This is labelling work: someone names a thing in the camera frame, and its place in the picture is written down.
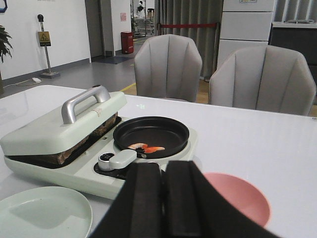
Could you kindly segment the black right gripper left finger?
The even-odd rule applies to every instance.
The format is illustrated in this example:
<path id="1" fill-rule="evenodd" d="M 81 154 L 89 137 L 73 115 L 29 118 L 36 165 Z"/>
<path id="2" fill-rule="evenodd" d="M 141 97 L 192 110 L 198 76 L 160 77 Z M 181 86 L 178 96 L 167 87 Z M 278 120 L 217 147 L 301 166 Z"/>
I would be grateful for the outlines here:
<path id="1" fill-rule="evenodd" d="M 135 163 L 92 238 L 159 238 L 161 172 L 156 163 Z"/>

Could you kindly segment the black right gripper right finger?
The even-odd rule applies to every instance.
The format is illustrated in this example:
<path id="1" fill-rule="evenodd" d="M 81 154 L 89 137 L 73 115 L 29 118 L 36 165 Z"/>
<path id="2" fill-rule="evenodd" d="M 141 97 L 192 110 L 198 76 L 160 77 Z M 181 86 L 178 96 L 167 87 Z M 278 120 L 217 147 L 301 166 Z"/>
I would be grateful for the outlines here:
<path id="1" fill-rule="evenodd" d="M 231 205 L 192 161 L 171 161 L 165 174 L 169 238 L 274 238 Z"/>

